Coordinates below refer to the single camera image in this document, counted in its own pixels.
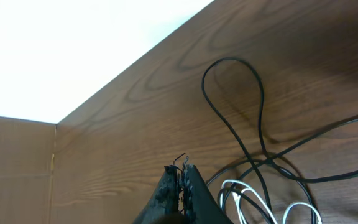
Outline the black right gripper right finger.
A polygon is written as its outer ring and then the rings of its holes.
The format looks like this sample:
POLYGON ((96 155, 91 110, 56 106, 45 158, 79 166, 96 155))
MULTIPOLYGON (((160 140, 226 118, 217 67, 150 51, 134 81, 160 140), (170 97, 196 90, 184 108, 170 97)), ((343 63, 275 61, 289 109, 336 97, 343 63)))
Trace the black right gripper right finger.
POLYGON ((197 167, 183 166, 183 206, 188 223, 232 224, 211 195, 197 167))

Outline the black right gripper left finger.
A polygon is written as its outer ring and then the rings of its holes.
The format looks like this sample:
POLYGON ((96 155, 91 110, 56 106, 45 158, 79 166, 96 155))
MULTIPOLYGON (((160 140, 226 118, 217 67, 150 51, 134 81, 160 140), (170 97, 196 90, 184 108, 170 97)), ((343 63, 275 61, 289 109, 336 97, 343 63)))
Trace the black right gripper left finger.
POLYGON ((138 214, 133 224, 157 223, 168 215, 178 213, 179 180, 178 167, 168 165, 158 182, 150 200, 144 209, 138 214))

